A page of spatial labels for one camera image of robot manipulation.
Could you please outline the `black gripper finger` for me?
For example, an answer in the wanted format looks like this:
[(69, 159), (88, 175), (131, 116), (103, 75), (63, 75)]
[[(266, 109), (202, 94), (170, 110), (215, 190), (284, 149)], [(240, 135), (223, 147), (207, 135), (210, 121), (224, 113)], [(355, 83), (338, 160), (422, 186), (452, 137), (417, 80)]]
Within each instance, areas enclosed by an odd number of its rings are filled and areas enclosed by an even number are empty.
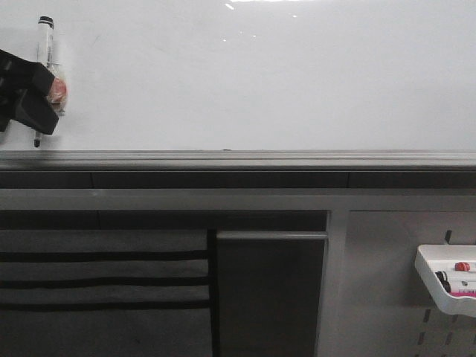
[(45, 135), (52, 135), (59, 121), (50, 103), (32, 89), (18, 93), (12, 119)]
[(40, 62), (30, 62), (1, 50), (1, 94), (33, 89), (47, 96), (55, 76)]

